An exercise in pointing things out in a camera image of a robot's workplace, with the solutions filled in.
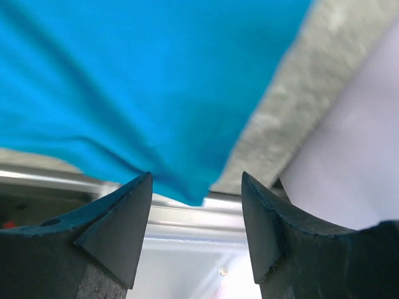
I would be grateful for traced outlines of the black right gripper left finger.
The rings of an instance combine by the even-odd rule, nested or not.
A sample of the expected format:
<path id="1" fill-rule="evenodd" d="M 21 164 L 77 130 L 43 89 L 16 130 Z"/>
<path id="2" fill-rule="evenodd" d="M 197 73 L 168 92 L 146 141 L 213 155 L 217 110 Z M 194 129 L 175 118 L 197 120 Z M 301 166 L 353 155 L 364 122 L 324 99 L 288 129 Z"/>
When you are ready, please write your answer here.
<path id="1" fill-rule="evenodd" d="M 1 231 L 2 298 L 125 298 L 152 199 L 145 173 L 40 225 Z"/>

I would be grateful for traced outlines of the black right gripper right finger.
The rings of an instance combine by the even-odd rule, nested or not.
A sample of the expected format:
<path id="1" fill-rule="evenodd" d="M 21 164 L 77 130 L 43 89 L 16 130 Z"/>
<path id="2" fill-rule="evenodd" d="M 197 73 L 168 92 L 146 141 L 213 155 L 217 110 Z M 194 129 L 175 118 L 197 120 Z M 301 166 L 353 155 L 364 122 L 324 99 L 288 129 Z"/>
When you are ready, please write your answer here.
<path id="1" fill-rule="evenodd" d="M 241 183 L 254 281 L 263 298 L 397 298 L 398 222 L 352 230 Z"/>

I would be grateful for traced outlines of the blue t shirt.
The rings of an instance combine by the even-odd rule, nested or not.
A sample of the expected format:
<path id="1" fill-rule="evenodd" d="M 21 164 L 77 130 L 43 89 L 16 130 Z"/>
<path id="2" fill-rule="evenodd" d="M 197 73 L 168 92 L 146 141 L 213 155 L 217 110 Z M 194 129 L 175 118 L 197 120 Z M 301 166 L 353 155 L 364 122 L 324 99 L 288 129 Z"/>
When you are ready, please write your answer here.
<path id="1" fill-rule="evenodd" d="M 1 146 L 200 206 L 310 1 L 2 1 Z"/>

